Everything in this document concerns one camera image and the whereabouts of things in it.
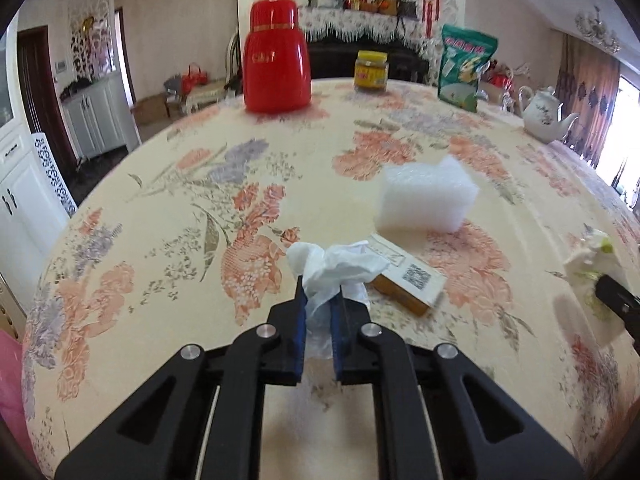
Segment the pink trash bin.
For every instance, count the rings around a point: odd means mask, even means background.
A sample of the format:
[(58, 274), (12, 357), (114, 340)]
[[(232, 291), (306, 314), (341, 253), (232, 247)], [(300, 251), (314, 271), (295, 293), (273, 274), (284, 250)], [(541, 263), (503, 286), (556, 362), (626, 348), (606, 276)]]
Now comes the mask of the pink trash bin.
[(38, 468), (22, 400), (22, 346), (4, 330), (0, 335), (0, 404), (6, 426), (30, 462)]

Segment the yellow lid jar far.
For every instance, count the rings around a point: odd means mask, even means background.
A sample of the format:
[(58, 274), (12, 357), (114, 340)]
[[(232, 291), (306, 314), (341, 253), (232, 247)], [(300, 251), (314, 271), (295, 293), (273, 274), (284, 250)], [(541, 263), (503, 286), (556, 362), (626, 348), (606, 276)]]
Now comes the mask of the yellow lid jar far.
[(354, 85), (366, 91), (385, 91), (388, 78), (388, 54), (360, 50), (355, 62)]

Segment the red thermos jug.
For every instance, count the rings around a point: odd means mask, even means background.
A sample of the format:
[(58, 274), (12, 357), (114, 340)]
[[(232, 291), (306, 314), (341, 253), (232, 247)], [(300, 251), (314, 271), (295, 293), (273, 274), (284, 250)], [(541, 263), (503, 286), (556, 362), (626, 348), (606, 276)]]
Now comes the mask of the red thermos jug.
[(252, 4), (243, 50), (243, 96), (255, 114), (281, 114), (309, 105), (310, 62), (294, 0)]

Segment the cream wooden chair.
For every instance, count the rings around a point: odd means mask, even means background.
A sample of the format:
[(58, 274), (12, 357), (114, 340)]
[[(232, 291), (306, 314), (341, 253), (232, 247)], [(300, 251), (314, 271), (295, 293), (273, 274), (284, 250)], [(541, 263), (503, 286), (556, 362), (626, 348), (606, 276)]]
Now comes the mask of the cream wooden chair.
[(198, 112), (202, 108), (237, 96), (242, 92), (242, 61), (240, 33), (231, 37), (224, 58), (226, 74), (207, 84), (198, 84), (184, 98), (182, 111), (186, 115)]

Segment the low white cabinet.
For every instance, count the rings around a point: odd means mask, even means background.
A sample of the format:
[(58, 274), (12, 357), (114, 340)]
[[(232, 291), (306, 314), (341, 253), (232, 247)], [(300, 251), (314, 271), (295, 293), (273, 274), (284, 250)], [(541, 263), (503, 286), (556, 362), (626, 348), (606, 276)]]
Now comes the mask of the low white cabinet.
[(123, 146), (132, 152), (141, 145), (119, 72), (78, 91), (61, 110), (78, 159), (93, 159)]

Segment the white green wrapper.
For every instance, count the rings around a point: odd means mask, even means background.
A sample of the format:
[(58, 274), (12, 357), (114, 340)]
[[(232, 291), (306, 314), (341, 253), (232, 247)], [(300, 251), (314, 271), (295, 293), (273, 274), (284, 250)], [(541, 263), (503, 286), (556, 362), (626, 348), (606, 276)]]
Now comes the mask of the white green wrapper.
[(559, 320), (585, 328), (587, 338), (599, 348), (612, 344), (625, 331), (623, 321), (596, 296), (596, 284), (603, 275), (629, 287), (612, 237), (601, 230), (585, 226), (584, 234), (578, 238), (564, 261), (562, 274), (582, 314), (582, 322), (574, 314), (562, 314)]

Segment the green snack bag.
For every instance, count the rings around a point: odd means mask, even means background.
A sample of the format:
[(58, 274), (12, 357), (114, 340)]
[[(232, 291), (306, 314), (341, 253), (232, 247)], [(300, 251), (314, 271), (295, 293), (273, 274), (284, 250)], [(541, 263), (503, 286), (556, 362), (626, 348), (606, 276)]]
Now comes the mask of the green snack bag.
[(498, 45), (496, 37), (477, 30), (442, 26), (442, 58), (437, 79), (439, 99), (475, 113), (480, 78), (488, 70)]

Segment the chandelier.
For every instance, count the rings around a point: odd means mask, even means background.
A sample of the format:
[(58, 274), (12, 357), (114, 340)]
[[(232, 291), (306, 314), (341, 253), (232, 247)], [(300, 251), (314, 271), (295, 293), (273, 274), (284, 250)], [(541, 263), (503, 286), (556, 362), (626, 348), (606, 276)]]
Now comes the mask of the chandelier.
[(620, 52), (620, 40), (613, 29), (609, 29), (600, 15), (600, 8), (593, 7), (592, 13), (579, 12), (575, 16), (576, 29), (593, 46), (614, 55)]

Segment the floral tablecloth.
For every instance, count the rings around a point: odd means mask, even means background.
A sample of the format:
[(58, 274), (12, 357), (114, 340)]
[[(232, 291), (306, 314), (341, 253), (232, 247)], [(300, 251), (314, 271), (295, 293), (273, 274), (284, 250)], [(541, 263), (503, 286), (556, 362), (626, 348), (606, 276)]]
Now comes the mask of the floral tablecloth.
[(639, 413), (639, 358), (616, 316), (573, 289), (565, 261), (608, 236), (639, 286), (639, 225), (561, 143), (513, 116), (468, 113), (429, 88), (381, 94), (319, 80), (281, 116), (229, 100), (126, 157), (78, 208), (44, 268), (24, 337), (26, 424), (47, 476), (184, 344), (228, 344), (293, 295), (286, 250), (374, 230), (384, 170), (457, 159), (478, 186), (461, 229), (394, 236), (446, 275), (415, 316), (371, 297), (412, 344), (456, 344), (595, 474)]

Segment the red handbag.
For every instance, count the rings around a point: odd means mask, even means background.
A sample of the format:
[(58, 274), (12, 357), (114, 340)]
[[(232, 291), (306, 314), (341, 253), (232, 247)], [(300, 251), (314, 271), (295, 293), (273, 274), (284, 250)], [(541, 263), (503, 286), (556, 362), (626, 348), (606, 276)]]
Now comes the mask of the red handbag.
[(181, 75), (181, 94), (188, 96), (195, 88), (206, 86), (209, 76), (206, 70), (202, 70), (196, 63), (191, 63), (188, 71)]

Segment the yellow white small box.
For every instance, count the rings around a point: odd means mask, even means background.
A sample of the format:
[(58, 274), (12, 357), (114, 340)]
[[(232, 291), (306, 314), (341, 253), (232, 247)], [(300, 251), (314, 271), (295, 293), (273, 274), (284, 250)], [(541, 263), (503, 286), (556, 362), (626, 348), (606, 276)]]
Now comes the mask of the yellow white small box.
[(437, 306), (447, 278), (422, 260), (378, 234), (368, 238), (368, 252), (388, 261), (388, 267), (371, 285), (416, 316)]

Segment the cardboard box on floor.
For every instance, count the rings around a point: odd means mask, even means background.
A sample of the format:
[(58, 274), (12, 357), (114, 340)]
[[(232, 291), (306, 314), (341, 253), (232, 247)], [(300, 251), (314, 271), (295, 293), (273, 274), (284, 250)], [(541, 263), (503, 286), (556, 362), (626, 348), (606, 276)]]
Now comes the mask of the cardboard box on floor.
[(136, 124), (147, 126), (168, 119), (170, 114), (163, 93), (139, 100), (131, 109)]

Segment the white foam block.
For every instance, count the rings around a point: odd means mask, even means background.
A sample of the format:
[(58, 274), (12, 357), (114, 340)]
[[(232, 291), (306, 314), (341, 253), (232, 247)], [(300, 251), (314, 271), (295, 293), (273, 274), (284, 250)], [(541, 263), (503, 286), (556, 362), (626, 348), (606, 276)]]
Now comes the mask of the white foam block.
[(436, 165), (387, 166), (375, 226), (380, 231), (457, 232), (479, 192), (480, 187), (451, 155)]

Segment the white tissue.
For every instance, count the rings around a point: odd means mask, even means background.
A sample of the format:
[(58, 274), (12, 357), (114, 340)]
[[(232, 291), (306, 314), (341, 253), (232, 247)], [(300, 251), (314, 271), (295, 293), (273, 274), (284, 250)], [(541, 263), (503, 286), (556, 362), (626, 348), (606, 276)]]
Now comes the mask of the white tissue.
[(302, 279), (307, 298), (305, 358), (332, 358), (331, 308), (329, 302), (340, 292), (346, 299), (368, 308), (366, 284), (371, 283), (390, 262), (368, 248), (366, 240), (350, 245), (319, 245), (296, 242), (286, 252), (288, 265)]

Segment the brown curtain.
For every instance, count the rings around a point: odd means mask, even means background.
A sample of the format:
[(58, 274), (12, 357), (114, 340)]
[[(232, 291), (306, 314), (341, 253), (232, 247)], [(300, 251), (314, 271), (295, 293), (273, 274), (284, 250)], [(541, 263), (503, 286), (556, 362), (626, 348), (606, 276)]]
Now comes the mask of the brown curtain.
[(596, 168), (612, 124), (620, 61), (588, 42), (564, 35), (556, 96), (562, 116), (577, 114), (564, 143)]

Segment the white display cabinet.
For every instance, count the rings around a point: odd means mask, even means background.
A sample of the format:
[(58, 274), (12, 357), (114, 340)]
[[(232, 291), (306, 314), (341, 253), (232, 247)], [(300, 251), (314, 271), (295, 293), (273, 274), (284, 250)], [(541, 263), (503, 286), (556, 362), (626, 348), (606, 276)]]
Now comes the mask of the white display cabinet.
[(68, 215), (35, 150), (17, 75), (17, 32), (1, 38), (1, 275), (24, 313)]

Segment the white porcelain teapot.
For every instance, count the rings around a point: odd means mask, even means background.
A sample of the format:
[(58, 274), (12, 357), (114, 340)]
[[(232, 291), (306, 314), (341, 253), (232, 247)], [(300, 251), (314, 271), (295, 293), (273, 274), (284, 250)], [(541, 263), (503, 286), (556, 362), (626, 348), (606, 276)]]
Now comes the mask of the white porcelain teapot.
[(526, 132), (544, 144), (564, 140), (579, 118), (578, 113), (562, 117), (563, 103), (555, 96), (553, 87), (534, 91), (521, 86), (518, 105)]

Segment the black piano with lace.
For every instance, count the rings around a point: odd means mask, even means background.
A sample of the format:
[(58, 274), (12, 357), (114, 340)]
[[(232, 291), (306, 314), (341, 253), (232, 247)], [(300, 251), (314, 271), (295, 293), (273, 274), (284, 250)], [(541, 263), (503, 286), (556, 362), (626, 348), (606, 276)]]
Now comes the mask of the black piano with lace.
[(387, 55), (390, 78), (420, 84), (426, 81), (430, 62), (418, 20), (301, 6), (298, 21), (314, 79), (349, 78), (355, 73), (357, 54), (376, 51)]

